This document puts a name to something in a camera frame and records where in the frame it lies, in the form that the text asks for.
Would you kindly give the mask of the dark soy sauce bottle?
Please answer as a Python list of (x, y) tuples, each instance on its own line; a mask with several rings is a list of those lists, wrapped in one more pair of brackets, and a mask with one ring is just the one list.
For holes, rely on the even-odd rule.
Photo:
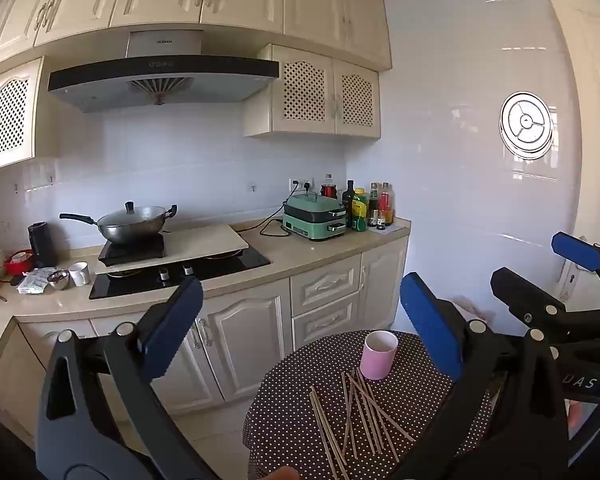
[(368, 196), (367, 225), (371, 228), (377, 226), (379, 218), (379, 184), (370, 184), (370, 195)]

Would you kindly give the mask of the polka dot round tablecloth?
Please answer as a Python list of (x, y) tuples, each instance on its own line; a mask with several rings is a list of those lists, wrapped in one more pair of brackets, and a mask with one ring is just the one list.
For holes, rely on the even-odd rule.
[[(244, 445), (249, 451), (248, 476), (262, 479), (280, 467), (294, 468), (303, 479), (333, 479), (316, 423), (309, 392), (314, 385), (342, 452), (344, 402), (340, 373), (349, 389), (351, 434), (346, 455), (349, 479), (385, 479), (396, 462), (380, 440), (373, 408), (368, 405), (379, 452), (373, 456), (355, 405), (348, 373), (362, 358), (364, 330), (323, 337), (306, 344), (265, 375), (245, 420)], [(438, 372), (419, 336), (398, 333), (399, 347), (387, 378), (367, 382), (379, 406), (417, 440), (451, 391), (448, 376)], [(414, 442), (386, 420), (401, 458)]]

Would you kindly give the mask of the black induction cooker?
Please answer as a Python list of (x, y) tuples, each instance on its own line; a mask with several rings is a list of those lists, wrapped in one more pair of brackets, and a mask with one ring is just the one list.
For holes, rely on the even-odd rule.
[(158, 234), (137, 237), (129, 243), (107, 242), (98, 256), (105, 266), (116, 266), (164, 256), (164, 239)]

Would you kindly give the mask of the red label sauce bottle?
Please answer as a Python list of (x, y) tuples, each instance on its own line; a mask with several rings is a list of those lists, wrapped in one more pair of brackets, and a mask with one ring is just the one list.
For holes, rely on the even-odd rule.
[(392, 186), (389, 182), (381, 185), (379, 193), (379, 218), (385, 226), (391, 226), (394, 219), (394, 196)]

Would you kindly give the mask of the cream upper cabinets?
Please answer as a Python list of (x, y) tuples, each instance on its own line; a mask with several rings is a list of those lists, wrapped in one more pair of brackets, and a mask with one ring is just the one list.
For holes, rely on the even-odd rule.
[(201, 30), (204, 54), (279, 62), (241, 102), (247, 136), (380, 137), (384, 0), (0, 0), (0, 168), (53, 153), (51, 73), (122, 58), (131, 32), (157, 29)]

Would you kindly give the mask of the dark olive oil bottle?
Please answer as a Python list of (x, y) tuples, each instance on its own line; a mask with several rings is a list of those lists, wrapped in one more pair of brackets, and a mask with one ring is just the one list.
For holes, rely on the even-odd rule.
[(351, 229), (353, 224), (352, 219), (352, 203), (355, 196), (354, 181), (347, 180), (347, 188), (342, 192), (341, 199), (344, 210), (346, 211), (347, 228)]

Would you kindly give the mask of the green electric grill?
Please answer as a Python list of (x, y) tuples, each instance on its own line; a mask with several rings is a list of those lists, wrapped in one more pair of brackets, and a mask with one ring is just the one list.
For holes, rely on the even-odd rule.
[(315, 193), (297, 194), (286, 200), (282, 228), (320, 242), (343, 235), (347, 229), (346, 208), (339, 200)]

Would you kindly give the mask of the black range hood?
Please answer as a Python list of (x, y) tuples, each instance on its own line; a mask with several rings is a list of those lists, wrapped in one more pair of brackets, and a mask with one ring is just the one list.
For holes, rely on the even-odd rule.
[(48, 91), (83, 113), (133, 106), (236, 103), (279, 77), (279, 62), (202, 52), (191, 29), (131, 32), (122, 58), (50, 74)]

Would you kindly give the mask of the black kettle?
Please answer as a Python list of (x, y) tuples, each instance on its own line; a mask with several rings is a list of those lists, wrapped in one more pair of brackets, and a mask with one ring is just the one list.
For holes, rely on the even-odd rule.
[(58, 257), (50, 234), (50, 226), (46, 222), (35, 222), (28, 226), (29, 242), (36, 268), (57, 266)]

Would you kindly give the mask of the cream cabinets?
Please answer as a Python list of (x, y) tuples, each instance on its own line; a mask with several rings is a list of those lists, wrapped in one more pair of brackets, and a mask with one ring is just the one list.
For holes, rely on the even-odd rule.
[(157, 29), (201, 30), (204, 54), (279, 62), (241, 102), (247, 136), (380, 137), (384, 0), (0, 0), (0, 168), (53, 153), (51, 73), (122, 58), (131, 32)]
[[(253, 235), (266, 265), (204, 282), (204, 307), (158, 382), (173, 415), (253, 396), (266, 372), (318, 338), (385, 328), (396, 317), (409, 226), (327, 242)], [(84, 287), (22, 296), (0, 287), (0, 419), (32, 443), (38, 399), (56, 337), (110, 333), (136, 321), (166, 292), (93, 300)]]

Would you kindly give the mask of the small steel bowl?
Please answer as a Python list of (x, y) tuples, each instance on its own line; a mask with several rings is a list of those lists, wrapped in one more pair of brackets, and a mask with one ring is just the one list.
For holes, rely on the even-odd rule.
[(65, 290), (71, 283), (71, 276), (67, 270), (57, 270), (47, 278), (47, 284), (53, 290)]

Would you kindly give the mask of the pink cup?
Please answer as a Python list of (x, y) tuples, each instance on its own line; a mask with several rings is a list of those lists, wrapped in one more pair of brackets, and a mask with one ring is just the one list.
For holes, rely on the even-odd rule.
[(366, 335), (363, 344), (360, 372), (369, 380), (388, 377), (399, 347), (399, 339), (388, 330), (375, 330)]

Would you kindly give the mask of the green yellow oil bottle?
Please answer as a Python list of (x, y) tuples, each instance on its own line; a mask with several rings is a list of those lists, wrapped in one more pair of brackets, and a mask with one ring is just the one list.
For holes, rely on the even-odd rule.
[(351, 200), (352, 229), (356, 232), (367, 230), (368, 200), (364, 188), (356, 188)]

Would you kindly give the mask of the cream lower cabinets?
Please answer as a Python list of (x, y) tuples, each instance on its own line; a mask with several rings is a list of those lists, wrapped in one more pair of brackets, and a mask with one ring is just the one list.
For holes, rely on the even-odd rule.
[[(266, 265), (204, 282), (204, 307), (158, 382), (173, 415), (253, 396), (266, 372), (318, 338), (385, 328), (396, 317), (409, 226), (327, 242), (253, 235)], [(0, 419), (32, 443), (38, 399), (56, 337), (110, 333), (136, 321), (166, 292), (93, 300), (84, 287), (22, 296), (0, 287)]]

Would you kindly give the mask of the steel wok with lid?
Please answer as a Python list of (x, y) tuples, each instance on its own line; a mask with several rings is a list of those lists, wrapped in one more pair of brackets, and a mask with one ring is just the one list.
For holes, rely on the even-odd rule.
[(99, 233), (112, 244), (129, 244), (145, 236), (159, 234), (166, 220), (178, 213), (178, 206), (166, 209), (159, 206), (136, 206), (126, 202), (122, 210), (106, 214), (98, 220), (84, 214), (60, 214), (60, 220), (72, 220), (96, 226)]

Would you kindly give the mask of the black gas stove top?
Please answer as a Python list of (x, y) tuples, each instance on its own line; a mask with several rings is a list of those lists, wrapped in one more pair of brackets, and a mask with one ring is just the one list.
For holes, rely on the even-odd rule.
[(108, 299), (178, 287), (190, 276), (202, 282), (268, 266), (270, 263), (256, 248), (248, 246), (221, 255), (97, 274), (88, 299)]

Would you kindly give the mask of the white mug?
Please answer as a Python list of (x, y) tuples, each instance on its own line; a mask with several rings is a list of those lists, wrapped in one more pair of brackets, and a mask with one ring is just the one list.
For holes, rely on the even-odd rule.
[(68, 272), (76, 287), (91, 284), (91, 273), (86, 261), (78, 261), (68, 267)]

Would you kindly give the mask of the round white wall vent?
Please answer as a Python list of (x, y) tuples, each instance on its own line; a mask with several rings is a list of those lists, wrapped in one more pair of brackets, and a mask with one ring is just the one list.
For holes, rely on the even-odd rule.
[(505, 147), (522, 160), (538, 160), (552, 147), (550, 109), (533, 93), (515, 92), (508, 96), (498, 125)]

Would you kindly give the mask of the red container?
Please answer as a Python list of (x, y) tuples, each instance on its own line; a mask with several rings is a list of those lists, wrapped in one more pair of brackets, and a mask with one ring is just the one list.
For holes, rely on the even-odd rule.
[(4, 262), (8, 275), (16, 276), (29, 273), (34, 269), (35, 258), (31, 249), (23, 249), (7, 257)]

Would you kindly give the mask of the beige cutting board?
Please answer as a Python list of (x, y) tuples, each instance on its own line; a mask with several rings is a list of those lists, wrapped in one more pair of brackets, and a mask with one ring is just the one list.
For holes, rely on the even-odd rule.
[(236, 250), (246, 249), (249, 244), (228, 224), (214, 224), (203, 228), (181, 230), (163, 235), (164, 255), (140, 261), (105, 266), (96, 263), (95, 274), (124, 272), (135, 269), (183, 262), (228, 254)]

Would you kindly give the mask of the white door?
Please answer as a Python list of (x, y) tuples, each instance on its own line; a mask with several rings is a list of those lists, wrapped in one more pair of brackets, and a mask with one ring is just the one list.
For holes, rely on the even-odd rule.
[(550, 0), (576, 84), (581, 171), (572, 235), (600, 244), (600, 0)]

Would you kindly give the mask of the white plastic packet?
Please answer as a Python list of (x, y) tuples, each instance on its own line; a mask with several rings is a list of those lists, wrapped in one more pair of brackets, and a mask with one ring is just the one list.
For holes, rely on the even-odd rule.
[(23, 275), (22, 281), (17, 286), (20, 295), (42, 295), (48, 285), (48, 278), (57, 271), (53, 266), (33, 269)]

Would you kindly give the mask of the wooden chopstick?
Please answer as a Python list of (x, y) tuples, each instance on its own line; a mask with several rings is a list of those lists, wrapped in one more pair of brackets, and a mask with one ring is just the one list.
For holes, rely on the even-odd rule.
[(372, 402), (370, 402), (370, 404), (372, 404), (372, 408), (373, 408), (373, 411), (374, 411), (374, 414), (375, 414), (375, 417), (377, 419), (377, 423), (379, 426), (380, 440), (382, 443), (385, 443), (386, 445), (388, 445), (388, 449), (390, 450), (390, 452), (394, 458), (394, 461), (397, 463), (399, 461), (398, 453), (396, 452), (396, 448), (394, 447), (394, 444), (391, 440), (389, 431), (385, 425), (385, 419), (382, 417), (382, 415), (380, 414), (380, 411), (378, 410), (378, 406), (377, 406), (372, 388), (370, 388), (370, 385), (367, 382), (363, 382), (363, 386), (366, 390), (367, 396), (370, 398), (370, 400), (372, 400)]
[(356, 376), (358, 376), (358, 380), (361, 383), (362, 395), (366, 397), (367, 401), (370, 402), (370, 405), (376, 410), (376, 412), (383, 419), (385, 419), (391, 426), (393, 426), (393, 428), (396, 428), (396, 430), (398, 430), (404, 438), (407, 438), (407, 440), (409, 440), (410, 442), (415, 442), (415, 438), (412, 437), (385, 410), (383, 410), (379, 406), (379, 404), (376, 402), (376, 400), (372, 396), (372, 393), (373, 393), (372, 389), (368, 385), (366, 385), (366, 381), (364, 380), (364, 377), (359, 370), (356, 371)]
[(332, 426), (330, 426), (330, 423), (327, 420), (314, 385), (310, 385), (309, 397), (312, 403), (312, 410), (314, 411), (316, 423), (318, 428), (320, 428), (323, 448), (327, 456), (327, 463), (329, 464), (330, 471), (332, 472), (332, 478), (349, 479), (347, 462), (343, 457), (335, 434), (332, 431)]
[(347, 466), (346, 460), (344, 459), (342, 452), (340, 451), (340, 447), (336, 440), (335, 434), (332, 431), (332, 427), (330, 426), (330, 423), (327, 420), (326, 414), (322, 408), (321, 401), (318, 398), (317, 392), (314, 388), (311, 388), (311, 394), (313, 396), (313, 402), (316, 407), (317, 416), (321, 421), (323, 432), (324, 432), (326, 441), (328, 442), (330, 452), (332, 453), (332, 456), (334, 456), (334, 460), (336, 460), (336, 464), (340, 471), (341, 477), (343, 479), (347, 479), (347, 478), (349, 478), (349, 476), (348, 476), (347, 468), (346, 468), (346, 466)]
[(351, 434), (351, 419), (350, 419), (350, 402), (349, 402), (349, 389), (347, 386), (347, 379), (344, 371), (340, 373), (341, 385), (342, 385), (342, 393), (343, 393), (343, 402), (344, 402), (344, 414), (346, 414), (346, 421), (344, 422), (344, 434), (343, 434), (343, 442), (342, 442), (342, 452), (343, 455), (346, 455), (347, 448), (349, 444), (349, 438)]
[(366, 435), (370, 452), (373, 456), (375, 456), (379, 452), (379, 442), (377, 441), (377, 436), (375, 434), (372, 414), (370, 414), (370, 409), (366, 404), (364, 396), (362, 393), (360, 393), (360, 390), (358, 390), (358, 382), (355, 378), (355, 371), (352, 370), (352, 372), (349, 372), (348, 377), (351, 385), (353, 386), (355, 405), (358, 408), (358, 416), (360, 416), (360, 419), (362, 420), (364, 434)]

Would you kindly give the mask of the wall power socket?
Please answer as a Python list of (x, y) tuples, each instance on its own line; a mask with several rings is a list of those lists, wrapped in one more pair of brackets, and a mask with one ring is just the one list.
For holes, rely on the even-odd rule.
[(290, 192), (294, 193), (310, 192), (314, 189), (314, 180), (312, 178), (290, 178), (288, 188)]

